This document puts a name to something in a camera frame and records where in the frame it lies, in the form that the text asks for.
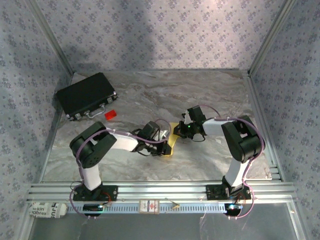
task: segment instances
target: black briefcase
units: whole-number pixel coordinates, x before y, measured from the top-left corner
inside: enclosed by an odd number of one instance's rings
[[[59,90],[56,97],[66,117],[70,121],[75,121],[83,116],[95,117],[91,112],[99,108],[102,108],[99,113],[103,113],[105,105],[112,103],[118,96],[106,76],[99,72]]]

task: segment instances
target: gray marble floor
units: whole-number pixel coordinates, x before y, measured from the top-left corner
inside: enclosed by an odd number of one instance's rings
[[[72,83],[90,75],[76,73]],[[80,179],[69,143],[94,121],[101,121],[109,128],[132,131],[158,118],[177,123],[187,108],[206,104],[216,108],[222,116],[246,114],[255,122],[240,71],[106,72],[105,75],[118,93],[118,99],[107,105],[106,111],[114,109],[117,116],[110,121],[104,115],[68,121],[63,114],[44,181]],[[202,110],[207,118],[215,116],[210,109]],[[111,150],[99,163],[99,169],[103,181],[221,180],[231,159],[222,136],[208,136],[205,142],[179,138],[173,156],[144,157],[124,150]],[[248,177],[271,177],[265,155],[253,163]]]

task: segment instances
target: red block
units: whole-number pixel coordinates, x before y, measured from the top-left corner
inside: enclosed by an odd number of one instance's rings
[[[111,111],[108,111],[104,116],[105,116],[105,119],[111,120],[111,119],[113,119],[115,116],[117,116],[117,113],[116,113],[115,110],[111,110]]]

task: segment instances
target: patterned wallpaper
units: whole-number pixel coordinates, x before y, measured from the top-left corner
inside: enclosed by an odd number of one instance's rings
[[[69,81],[24,1],[0,1],[0,239],[13,239],[29,184],[37,182]]]
[[[299,0],[254,76],[287,181],[320,239],[320,2]]]
[[[284,0],[37,0],[75,72],[248,69]]]

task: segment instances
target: yellow object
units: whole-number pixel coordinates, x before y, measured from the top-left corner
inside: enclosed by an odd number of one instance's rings
[[[169,140],[168,140],[168,144],[169,146],[171,147],[171,153],[170,155],[164,155],[164,156],[171,156],[173,153],[174,153],[174,145],[178,139],[178,135],[175,135],[174,134],[174,128],[176,126],[178,126],[179,123],[176,123],[176,122],[170,122],[170,125],[171,125],[171,133],[170,133],[170,136],[169,136]]]

